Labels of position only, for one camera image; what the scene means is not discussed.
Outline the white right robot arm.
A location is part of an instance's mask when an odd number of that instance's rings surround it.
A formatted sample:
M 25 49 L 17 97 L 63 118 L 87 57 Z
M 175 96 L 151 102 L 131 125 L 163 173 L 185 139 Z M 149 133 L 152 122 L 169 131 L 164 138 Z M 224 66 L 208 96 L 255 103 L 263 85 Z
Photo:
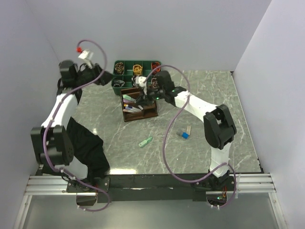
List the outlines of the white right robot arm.
M 217 106 L 208 103 L 192 95 L 187 89 L 175 86 L 168 71 L 160 71 L 154 76 L 156 87 L 148 86 L 145 76 L 134 76 L 132 81 L 140 89 L 137 105 L 150 105 L 163 99 L 203 122 L 205 139 L 211 147 L 211 164 L 204 179 L 207 180 L 208 187 L 214 190 L 226 186 L 230 182 L 229 151 L 237 132 L 229 108 L 224 104 Z

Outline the blue cap white pen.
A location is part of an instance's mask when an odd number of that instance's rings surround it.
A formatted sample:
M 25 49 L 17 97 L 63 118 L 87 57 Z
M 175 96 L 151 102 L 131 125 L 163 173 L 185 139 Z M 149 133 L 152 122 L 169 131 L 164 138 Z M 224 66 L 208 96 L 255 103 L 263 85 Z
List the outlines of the blue cap white pen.
M 127 113 L 138 113 L 138 112 L 141 112 L 141 111 L 128 110 L 128 109 L 123 109 L 123 111 L 127 112 Z

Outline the blue grey glue stick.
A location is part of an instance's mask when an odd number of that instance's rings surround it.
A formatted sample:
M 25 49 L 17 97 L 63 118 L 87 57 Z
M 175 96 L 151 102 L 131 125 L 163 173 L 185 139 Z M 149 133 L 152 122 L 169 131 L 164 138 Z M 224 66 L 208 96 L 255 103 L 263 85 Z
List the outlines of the blue grey glue stick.
M 186 132 L 182 131 L 182 130 L 179 130 L 176 133 L 177 133 L 178 136 L 181 136 L 184 139 L 187 139 L 189 137 L 189 135 Z

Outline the yellow cap white marker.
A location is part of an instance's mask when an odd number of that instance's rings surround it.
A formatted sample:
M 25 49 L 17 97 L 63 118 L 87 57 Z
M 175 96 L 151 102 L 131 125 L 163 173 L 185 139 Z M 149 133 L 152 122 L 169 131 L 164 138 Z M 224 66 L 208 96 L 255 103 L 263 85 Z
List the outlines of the yellow cap white marker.
M 126 107 L 126 108 L 128 107 L 130 109 L 134 109 L 134 110 L 140 110 L 139 108 L 131 106 L 130 104 L 124 104 L 123 106 Z

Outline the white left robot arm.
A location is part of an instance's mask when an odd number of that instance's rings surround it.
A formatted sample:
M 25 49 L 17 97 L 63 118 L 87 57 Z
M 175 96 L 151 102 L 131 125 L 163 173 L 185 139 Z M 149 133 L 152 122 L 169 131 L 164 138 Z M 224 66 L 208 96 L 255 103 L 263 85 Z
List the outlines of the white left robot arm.
M 80 86 L 93 81 L 104 86 L 112 74 L 97 64 L 78 66 L 72 60 L 59 64 L 61 77 L 57 83 L 55 105 L 48 118 L 30 132 L 35 158 L 44 165 L 44 172 L 59 175 L 65 168 L 79 178 L 78 186 L 85 192 L 95 187 L 95 178 L 104 178 L 110 170 L 103 151 L 103 140 L 82 126 L 72 115 L 80 103 Z

